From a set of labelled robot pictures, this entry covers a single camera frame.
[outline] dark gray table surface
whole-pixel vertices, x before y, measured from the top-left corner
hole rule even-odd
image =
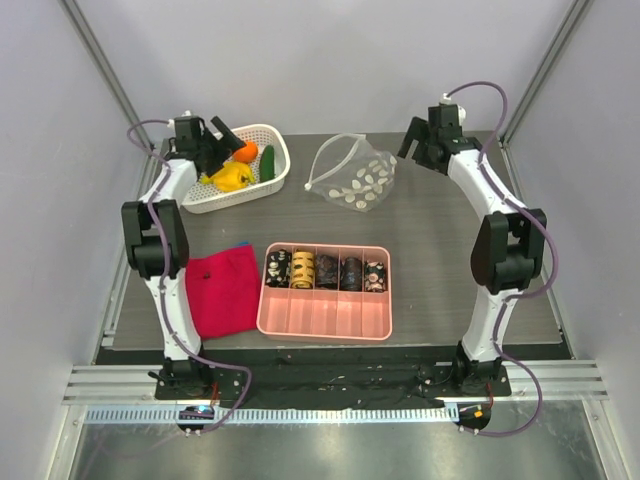
[[[396,153],[402,135],[367,138],[375,148]],[[304,190],[315,153],[329,137],[285,137],[291,171],[274,195],[201,215],[182,210],[191,256],[206,257],[246,241],[253,244],[262,271],[266,248],[274,242],[379,245],[391,253],[393,268],[393,334],[385,345],[456,344],[469,325],[476,295],[469,255],[479,220],[469,201],[447,177],[400,159],[393,191],[381,205],[368,213],[332,205]],[[497,147],[489,159],[510,185]],[[559,341],[546,297],[518,303],[506,343]],[[205,342],[207,348],[279,345],[285,343],[257,330]],[[135,273],[127,286],[113,348],[162,349],[152,298]]]

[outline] metal frame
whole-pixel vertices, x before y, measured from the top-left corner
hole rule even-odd
[[[584,400],[582,404],[607,478],[612,480],[631,478],[613,429],[614,422],[610,418],[612,414],[611,403]]]
[[[87,407],[73,405],[64,407],[66,417],[60,430],[56,451],[49,467],[49,480],[67,480],[73,468],[82,427],[87,414]]]
[[[534,372],[546,400],[606,400],[607,392],[596,363],[592,360],[538,360],[525,362]],[[529,376],[520,367],[505,362],[511,382],[511,397],[495,401],[535,401],[537,393]],[[149,405],[197,404],[194,401],[161,401],[154,398],[156,381],[149,371],[160,365],[118,365],[74,367],[63,405]],[[445,402],[483,402],[485,397],[443,397]]]
[[[107,84],[107,87],[113,94],[113,98],[122,110],[122,113],[126,117],[129,124],[133,125],[135,123],[139,123],[140,118],[138,117],[138,114],[133,108],[133,105],[129,100],[126,92],[124,91],[124,88],[122,88],[120,80],[118,80],[118,77],[113,70],[111,63],[102,50],[102,47],[100,46],[98,39],[93,33],[89,22],[87,22],[87,19],[82,13],[82,9],[78,5],[78,2],[76,0],[58,0],[58,3],[67,14],[71,25],[80,37],[80,41],[82,41],[83,45],[87,49],[91,60],[98,69],[100,76]],[[136,135],[145,145],[152,145],[152,142],[143,127],[138,127],[136,129]]]
[[[120,311],[122,309],[122,302],[124,300],[125,289],[122,288],[122,285],[127,284],[130,274],[131,269],[127,262],[124,245],[122,245],[120,249],[120,257],[118,258],[118,266],[116,267],[115,278],[111,285],[110,295],[102,322],[102,338],[96,346],[93,361],[96,360],[101,346],[106,348],[113,346],[113,338],[116,335],[116,329],[118,328],[118,321],[120,319]]]
[[[588,7],[591,6],[591,4],[592,0],[574,0],[573,4],[569,7],[567,14],[560,24],[560,28],[558,29],[555,37],[553,37],[549,48],[544,54],[542,62],[529,82],[520,103],[516,107],[513,116],[509,121],[509,125],[507,125],[501,139],[503,143],[508,144],[513,139],[513,136],[520,127],[522,120],[529,111],[531,104],[538,96],[540,89],[549,77],[553,67],[557,64],[562,52],[567,46],[568,41],[584,18]]]
[[[608,395],[592,360],[555,360],[525,362],[538,377],[546,401],[582,400],[601,461],[608,478],[630,478],[620,454],[608,413]],[[505,362],[513,395],[497,397],[496,402],[536,401],[533,382],[520,367]],[[64,395],[67,416],[61,431],[57,451],[52,461],[50,480],[68,478],[78,447],[81,427],[87,424],[169,423],[175,412],[185,405],[208,404],[207,400],[159,401],[154,398],[155,380],[147,372],[158,365],[86,366],[74,367]],[[481,402],[486,398],[443,398],[448,409],[457,402]],[[236,423],[292,424],[292,423],[396,423],[451,421],[447,412],[434,414],[421,410],[356,411],[247,411]]]

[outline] wire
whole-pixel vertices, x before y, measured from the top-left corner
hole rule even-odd
[[[465,427],[466,431],[472,432],[472,433],[477,434],[477,435],[485,436],[485,437],[508,437],[508,436],[516,435],[518,433],[521,433],[521,432],[525,431],[527,428],[529,428],[531,425],[533,425],[533,423],[538,419],[538,417],[540,416],[540,411],[542,409],[542,400],[543,400],[543,398],[542,398],[542,387],[540,386],[540,382],[538,381],[538,378],[535,376],[535,374],[531,371],[531,369],[527,365],[525,365],[520,360],[517,360],[516,358],[508,355],[507,353],[504,352],[504,350],[502,350],[502,348],[498,344],[498,332],[500,331],[500,325],[502,325],[502,321],[504,320],[504,316],[505,316],[505,314],[507,312],[508,304],[509,304],[509,302],[511,300],[534,298],[534,297],[537,297],[539,295],[542,295],[543,293],[547,292],[551,288],[551,286],[553,285],[553,283],[555,282],[555,280],[556,280],[556,278],[558,276],[558,249],[556,248],[556,244],[553,241],[553,238],[551,238],[551,235],[549,234],[547,229],[533,215],[531,215],[526,209],[522,208],[520,205],[518,205],[513,200],[511,200],[508,196],[503,195],[503,192],[498,188],[498,186],[495,184],[495,182],[493,181],[493,179],[489,175],[489,172],[487,170],[487,166],[483,161],[485,156],[486,156],[486,154],[487,154],[487,150],[489,149],[491,144],[496,140],[496,138],[498,136],[498,133],[500,132],[500,129],[502,128],[502,125],[504,124],[504,121],[507,118],[507,111],[508,111],[508,107],[509,107],[509,101],[507,99],[507,94],[504,91],[504,89],[500,85],[498,85],[496,83],[480,80],[480,81],[477,81],[477,82],[471,82],[471,83],[466,83],[464,85],[460,85],[459,87],[454,88],[453,90],[451,90],[451,92],[449,92],[447,94],[447,96],[450,97],[451,95],[453,95],[455,93],[458,93],[458,92],[460,92],[462,90],[465,90],[465,89],[470,88],[470,87],[477,87],[477,86],[491,87],[491,88],[497,90],[497,92],[502,97],[502,113],[500,114],[500,119],[498,120],[498,123],[496,124],[496,127],[494,128],[494,130],[489,135],[489,138],[487,138],[487,140],[484,142],[484,144],[482,145],[482,148],[480,149],[480,152],[478,153],[478,168],[479,168],[480,172],[482,173],[482,176],[485,178],[485,180],[487,181],[487,183],[491,187],[491,189],[494,191],[494,193],[506,205],[510,206],[515,211],[517,211],[520,215],[522,215],[527,220],[529,220],[533,224],[533,226],[536,227],[536,229],[538,229],[538,231],[540,231],[540,233],[542,234],[542,236],[546,240],[547,245],[549,245],[549,249],[551,250],[551,258],[552,258],[551,274],[549,275],[549,279],[547,280],[547,282],[542,287],[538,288],[537,290],[534,290],[533,292],[522,292],[522,293],[518,293],[518,294],[514,294],[514,295],[509,295],[508,297],[506,297],[503,300],[502,306],[500,307],[500,311],[498,312],[498,317],[496,319],[496,323],[495,323],[495,325],[493,327],[493,333],[492,333],[492,338],[491,338],[493,346],[496,349],[496,352],[498,352],[498,355],[500,355],[504,360],[507,360],[507,361],[512,362],[515,365],[519,366],[525,372],[527,372],[527,375],[529,375],[529,377],[531,377],[531,380],[533,381],[533,384],[536,387],[536,392],[538,394],[538,401],[537,401],[537,404],[536,404],[535,412],[533,413],[531,418],[524,425],[522,425],[522,426],[520,426],[520,427],[518,427],[518,428],[516,428],[514,430],[508,430],[506,432],[474,431],[474,430],[472,430],[470,428]]]
[[[158,186],[156,187],[156,189],[151,193],[151,196],[149,197],[149,200],[147,201],[147,210],[149,211],[149,215],[151,216],[151,220],[153,222],[153,224],[156,226],[156,229],[158,231],[158,236],[160,237],[160,243],[162,244],[162,253],[164,256],[164,268],[162,271],[162,275],[160,276],[160,280],[158,281],[158,288],[160,290],[160,311],[161,311],[161,319],[162,322],[164,323],[164,326],[167,330],[167,332],[169,332],[169,335],[171,336],[171,338],[176,342],[176,345],[178,345],[178,347],[189,357],[193,358],[194,360],[209,366],[210,368],[223,368],[225,370],[235,370],[235,371],[239,371],[239,372],[244,372],[247,375],[247,382],[244,386],[244,388],[242,389],[242,392],[240,393],[240,396],[238,397],[238,399],[235,401],[235,403],[233,404],[233,406],[227,411],[227,413],[225,413],[222,418],[220,418],[220,420],[218,420],[217,422],[213,423],[212,425],[209,425],[206,428],[203,428],[201,433],[207,433],[207,432],[212,432],[214,430],[217,430],[218,428],[220,428],[228,419],[229,417],[231,417],[231,415],[233,415],[233,413],[238,409],[238,407],[240,407],[240,405],[242,405],[242,402],[244,401],[245,397],[247,396],[247,392],[249,391],[249,387],[251,386],[251,381],[253,379],[253,375],[251,373],[251,370],[247,367],[243,367],[240,365],[231,365],[228,363],[220,363],[220,362],[214,362],[212,360],[206,359],[204,357],[199,356],[198,354],[191,352],[187,346],[182,342],[182,340],[180,340],[180,338],[178,337],[177,332],[173,329],[173,327],[171,326],[171,322],[169,321],[169,315],[167,313],[167,302],[166,302],[166,287],[165,287],[165,280],[167,278],[167,276],[169,275],[169,267],[170,267],[170,249],[169,249],[169,242],[167,240],[167,235],[164,231],[164,227],[162,225],[162,223],[160,222],[160,218],[158,217],[158,214],[155,211],[155,208],[153,207],[153,200],[158,196],[158,194],[160,193],[160,190],[162,190],[162,187],[164,187],[166,185],[166,183],[169,181],[169,178],[171,177],[171,166],[169,164],[169,162],[162,157],[162,155],[154,152],[150,147],[146,146],[145,144],[139,142],[138,140],[136,140],[135,138],[133,138],[131,136],[131,134],[137,129],[140,128],[143,125],[148,125],[148,124],[163,124],[163,125],[168,125],[169,122],[166,120],[157,120],[157,119],[151,119],[151,120],[143,120],[141,122],[138,122],[134,125],[132,125],[131,127],[129,127],[129,129],[127,130],[127,138],[129,139],[129,141],[131,143],[133,143],[136,147],[138,147],[139,149],[141,149],[143,152],[145,152],[146,154],[148,154],[149,156],[155,158],[156,160],[158,160],[160,162],[160,164],[163,167],[166,167],[163,169],[163,176],[160,179],[160,182],[158,183]],[[118,454],[118,453],[114,453],[111,452],[109,450],[107,450],[106,448],[104,448],[104,440],[106,437],[102,437],[102,439],[100,439],[100,441],[98,442],[98,445],[96,446],[96,450],[95,452],[91,455],[91,457],[89,458],[89,461],[87,462],[87,466],[85,467],[82,476],[80,477],[81,479],[86,479],[88,477],[89,471],[91,470],[91,466],[93,464],[93,462],[95,461],[97,452],[99,450],[101,450],[102,452],[104,452],[106,455],[112,457],[112,458],[117,458],[117,459],[122,459],[122,460],[132,460],[132,459],[136,459],[136,458],[140,458],[150,452],[152,452],[153,450],[155,450],[156,448],[160,447],[161,445],[164,445],[165,443],[173,440],[174,438],[177,438],[179,436],[182,436],[182,432],[178,432],[174,435],[170,435],[168,437],[163,438],[162,440],[154,443],[153,445],[151,445],[149,448],[147,448],[146,450],[143,450],[142,452],[138,452],[135,454]]]
[[[489,393],[489,406],[487,407],[489,410],[493,408],[493,391],[491,390],[491,383],[487,382],[487,392]]]
[[[218,382],[213,384],[213,394],[211,394],[211,401],[209,402],[209,407],[211,407],[211,411],[213,412],[213,404],[218,399]]]

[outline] green vegetable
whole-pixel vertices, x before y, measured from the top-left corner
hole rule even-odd
[[[275,159],[276,152],[273,145],[264,147],[262,157],[260,157],[260,182],[268,182],[276,178]]]

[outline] orange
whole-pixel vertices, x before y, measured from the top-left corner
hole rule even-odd
[[[236,162],[251,163],[258,156],[258,146],[253,142],[245,142],[246,145],[240,150],[236,150],[233,159]]]

